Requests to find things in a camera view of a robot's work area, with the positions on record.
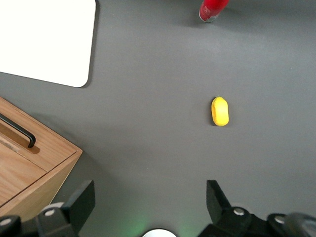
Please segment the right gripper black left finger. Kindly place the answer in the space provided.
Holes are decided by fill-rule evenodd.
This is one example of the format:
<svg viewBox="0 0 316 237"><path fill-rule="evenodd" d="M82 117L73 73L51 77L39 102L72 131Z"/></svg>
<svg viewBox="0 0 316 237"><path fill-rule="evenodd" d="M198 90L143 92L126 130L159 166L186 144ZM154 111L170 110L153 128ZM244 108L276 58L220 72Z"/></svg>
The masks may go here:
<svg viewBox="0 0 316 237"><path fill-rule="evenodd" d="M53 203L30 220L0 217L2 237L78 237L95 207L94 181L84 181L65 202Z"/></svg>

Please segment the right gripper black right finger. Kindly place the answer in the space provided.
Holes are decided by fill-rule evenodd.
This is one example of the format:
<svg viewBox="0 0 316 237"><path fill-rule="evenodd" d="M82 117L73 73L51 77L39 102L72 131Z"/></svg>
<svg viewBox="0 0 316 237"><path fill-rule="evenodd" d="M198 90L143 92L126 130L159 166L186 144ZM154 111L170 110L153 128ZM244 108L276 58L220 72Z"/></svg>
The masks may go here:
<svg viewBox="0 0 316 237"><path fill-rule="evenodd" d="M206 206L212 223L200 237L290 237L285 214L272 213L265 220L245 208L232 206L215 180L206 183Z"/></svg>

